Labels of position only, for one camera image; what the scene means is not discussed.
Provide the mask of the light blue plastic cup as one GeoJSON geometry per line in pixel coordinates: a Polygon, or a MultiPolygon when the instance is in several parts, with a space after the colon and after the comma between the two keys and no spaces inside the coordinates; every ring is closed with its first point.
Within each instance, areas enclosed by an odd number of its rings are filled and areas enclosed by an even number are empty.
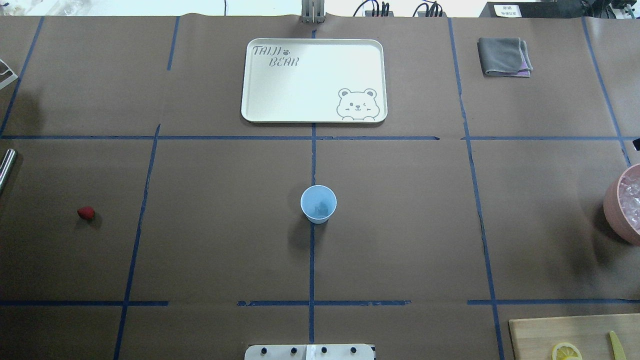
{"type": "Polygon", "coordinates": [[[300,207],[304,216],[311,223],[324,224],[329,221],[329,218],[334,214],[336,208],[338,207],[338,198],[329,187],[318,184],[310,186],[304,192],[302,192],[300,198],[300,207]],[[311,215],[313,206],[322,202],[330,204],[333,207],[332,213],[327,218],[313,218],[313,216],[311,215]]]}

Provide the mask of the ice cube in cup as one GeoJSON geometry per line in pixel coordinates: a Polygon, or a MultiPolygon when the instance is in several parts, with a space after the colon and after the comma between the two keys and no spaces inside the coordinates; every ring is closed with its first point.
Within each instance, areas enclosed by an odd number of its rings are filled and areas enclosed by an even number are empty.
{"type": "Polygon", "coordinates": [[[312,207],[311,216],[314,219],[325,219],[332,213],[333,207],[326,202],[320,202],[312,207]]]}

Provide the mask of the pink bowl of ice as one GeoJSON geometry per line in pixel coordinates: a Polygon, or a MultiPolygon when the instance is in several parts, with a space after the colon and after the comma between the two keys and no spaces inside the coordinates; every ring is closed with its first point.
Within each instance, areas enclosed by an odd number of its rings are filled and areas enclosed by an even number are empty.
{"type": "Polygon", "coordinates": [[[640,246],[639,235],[640,164],[627,168],[606,190],[603,210],[614,232],[629,244],[640,246]]]}

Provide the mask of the cream bear serving tray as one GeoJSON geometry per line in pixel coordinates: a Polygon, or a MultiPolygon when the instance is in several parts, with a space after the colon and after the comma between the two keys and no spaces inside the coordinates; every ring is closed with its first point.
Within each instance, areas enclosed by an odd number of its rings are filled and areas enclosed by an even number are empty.
{"type": "Polygon", "coordinates": [[[240,111],[251,123],[382,123],[384,48],[375,39],[252,39],[240,111]]]}

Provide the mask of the folded grey cloth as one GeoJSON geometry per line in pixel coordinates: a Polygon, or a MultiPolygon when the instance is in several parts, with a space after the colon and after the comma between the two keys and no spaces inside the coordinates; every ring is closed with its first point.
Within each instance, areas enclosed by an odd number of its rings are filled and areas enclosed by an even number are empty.
{"type": "Polygon", "coordinates": [[[478,39],[477,47],[485,76],[531,77],[533,66],[525,39],[482,37],[478,39]]]}

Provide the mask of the red strawberry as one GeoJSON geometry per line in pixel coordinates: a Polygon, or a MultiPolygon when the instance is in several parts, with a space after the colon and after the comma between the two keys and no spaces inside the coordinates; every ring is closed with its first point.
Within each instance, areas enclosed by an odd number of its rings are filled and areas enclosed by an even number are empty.
{"type": "Polygon", "coordinates": [[[95,218],[96,212],[93,207],[84,206],[77,209],[77,215],[85,221],[91,221],[95,218]]]}

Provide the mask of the wooden cutting board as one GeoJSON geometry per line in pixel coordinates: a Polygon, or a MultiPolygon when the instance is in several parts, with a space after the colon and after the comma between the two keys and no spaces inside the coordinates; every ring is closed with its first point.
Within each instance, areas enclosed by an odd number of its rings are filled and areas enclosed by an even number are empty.
{"type": "Polygon", "coordinates": [[[610,332],[615,332],[627,360],[640,353],[638,313],[512,319],[510,339],[517,360],[551,360],[558,344],[576,347],[583,360],[613,360],[610,332]]]}

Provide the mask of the black box with label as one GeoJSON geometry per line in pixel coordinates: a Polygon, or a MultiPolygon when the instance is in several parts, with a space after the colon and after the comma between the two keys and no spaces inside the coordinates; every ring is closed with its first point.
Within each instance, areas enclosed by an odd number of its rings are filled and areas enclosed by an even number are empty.
{"type": "Polygon", "coordinates": [[[489,0],[482,8],[480,18],[533,18],[573,19],[591,14],[590,5],[581,0],[489,0]]]}

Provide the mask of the lemon slices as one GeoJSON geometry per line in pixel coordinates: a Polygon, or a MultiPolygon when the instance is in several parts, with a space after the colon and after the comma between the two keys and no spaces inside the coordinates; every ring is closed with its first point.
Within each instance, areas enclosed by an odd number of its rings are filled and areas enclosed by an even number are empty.
{"type": "Polygon", "coordinates": [[[570,342],[558,342],[551,349],[551,360],[582,360],[581,351],[570,342]]]}

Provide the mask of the steel muddler black tip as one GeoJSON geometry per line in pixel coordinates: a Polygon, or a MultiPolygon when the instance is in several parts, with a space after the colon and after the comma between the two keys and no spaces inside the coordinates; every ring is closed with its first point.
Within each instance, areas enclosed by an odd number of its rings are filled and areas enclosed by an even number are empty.
{"type": "Polygon", "coordinates": [[[13,148],[7,149],[0,165],[0,193],[2,194],[7,186],[14,163],[18,157],[18,152],[13,148]]]}

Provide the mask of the yellow plastic knife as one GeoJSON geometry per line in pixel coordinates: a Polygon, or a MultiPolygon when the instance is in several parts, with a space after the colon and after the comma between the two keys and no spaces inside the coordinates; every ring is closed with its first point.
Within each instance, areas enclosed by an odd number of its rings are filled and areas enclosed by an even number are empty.
{"type": "Polygon", "coordinates": [[[622,342],[620,341],[620,338],[618,337],[617,333],[615,331],[610,331],[608,335],[609,335],[614,359],[626,360],[627,359],[626,352],[624,351],[624,347],[622,346],[622,342]]]}

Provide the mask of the aluminium frame post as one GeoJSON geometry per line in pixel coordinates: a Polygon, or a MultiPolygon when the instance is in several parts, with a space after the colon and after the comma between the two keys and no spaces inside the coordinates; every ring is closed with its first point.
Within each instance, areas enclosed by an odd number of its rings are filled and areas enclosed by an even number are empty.
{"type": "Polygon", "coordinates": [[[324,0],[302,0],[301,22],[304,24],[322,24],[326,21],[324,0]]]}

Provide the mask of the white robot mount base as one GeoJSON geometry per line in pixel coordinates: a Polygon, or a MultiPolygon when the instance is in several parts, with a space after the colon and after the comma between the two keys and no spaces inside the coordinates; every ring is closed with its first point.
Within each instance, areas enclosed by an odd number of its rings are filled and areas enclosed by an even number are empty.
{"type": "Polygon", "coordinates": [[[254,344],[245,360],[375,360],[375,347],[364,343],[254,344]]]}

